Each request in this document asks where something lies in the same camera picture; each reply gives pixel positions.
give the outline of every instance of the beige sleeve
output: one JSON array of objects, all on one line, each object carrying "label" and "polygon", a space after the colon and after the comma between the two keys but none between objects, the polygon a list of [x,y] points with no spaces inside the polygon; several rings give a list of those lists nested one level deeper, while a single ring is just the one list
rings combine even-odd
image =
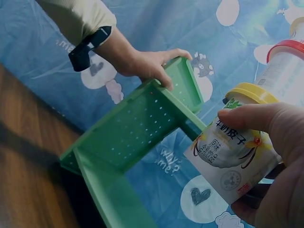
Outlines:
[{"label": "beige sleeve", "polygon": [[115,15],[101,0],[36,0],[74,45],[101,26],[116,26]]}]

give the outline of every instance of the yellow lid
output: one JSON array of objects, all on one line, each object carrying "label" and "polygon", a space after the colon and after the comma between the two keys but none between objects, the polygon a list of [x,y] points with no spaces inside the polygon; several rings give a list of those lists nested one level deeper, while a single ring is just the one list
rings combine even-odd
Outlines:
[{"label": "yellow lid", "polygon": [[293,23],[290,26],[290,30],[289,30],[289,35],[292,36],[292,34],[295,31],[295,28],[297,27],[298,24],[304,22],[304,17],[301,18],[297,18],[293,21]]},{"label": "yellow lid", "polygon": [[245,95],[258,104],[279,102],[278,99],[276,99],[270,92],[252,83],[238,84],[236,87],[231,89],[225,97],[233,97],[235,94]]}]

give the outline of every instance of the green plastic shelf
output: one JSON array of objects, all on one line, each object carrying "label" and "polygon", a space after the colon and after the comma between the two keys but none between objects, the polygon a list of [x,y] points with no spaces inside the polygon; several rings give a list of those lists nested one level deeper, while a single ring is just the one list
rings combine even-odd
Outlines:
[{"label": "green plastic shelf", "polygon": [[62,167],[84,177],[109,228],[156,227],[124,173],[175,129],[194,140],[205,128],[194,114],[202,98],[190,63],[178,58],[165,70],[172,92],[156,80],[142,84],[60,158]]}]

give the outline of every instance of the yogurt cup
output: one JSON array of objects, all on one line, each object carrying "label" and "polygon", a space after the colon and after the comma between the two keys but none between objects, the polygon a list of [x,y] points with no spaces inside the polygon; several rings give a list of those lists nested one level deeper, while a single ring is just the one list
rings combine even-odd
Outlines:
[{"label": "yogurt cup", "polygon": [[255,85],[279,101],[304,106],[304,44],[284,40],[268,53],[268,64]]},{"label": "yogurt cup", "polygon": [[290,26],[290,39],[304,43],[304,17],[297,18]]},{"label": "yogurt cup", "polygon": [[[224,108],[277,101],[256,85],[251,84],[251,89],[246,90],[247,85],[231,90]],[[268,134],[231,129],[218,117],[184,154],[228,204],[246,194],[281,161]]]}]

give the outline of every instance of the hand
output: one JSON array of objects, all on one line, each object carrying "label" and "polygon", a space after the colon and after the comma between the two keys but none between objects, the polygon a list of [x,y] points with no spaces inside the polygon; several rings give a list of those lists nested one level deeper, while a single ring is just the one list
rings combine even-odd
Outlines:
[{"label": "hand", "polygon": [[304,109],[284,103],[247,104],[221,110],[218,117],[231,128],[269,133],[284,161],[268,175],[275,178],[273,184],[258,184],[232,204],[232,210],[256,228],[303,227]]},{"label": "hand", "polygon": [[172,80],[166,74],[163,66],[169,60],[176,57],[186,57],[187,59],[192,60],[190,53],[181,49],[158,52],[138,52],[133,67],[129,69],[129,72],[125,72],[124,75],[137,75],[142,82],[151,78],[158,79],[164,87],[172,90]]},{"label": "hand", "polygon": [[114,28],[109,39],[94,52],[109,61],[120,74],[138,76],[142,81],[155,78],[169,90],[173,89],[172,80],[162,66],[178,56],[192,60],[190,53],[181,49],[159,52],[137,51],[117,28]]}]

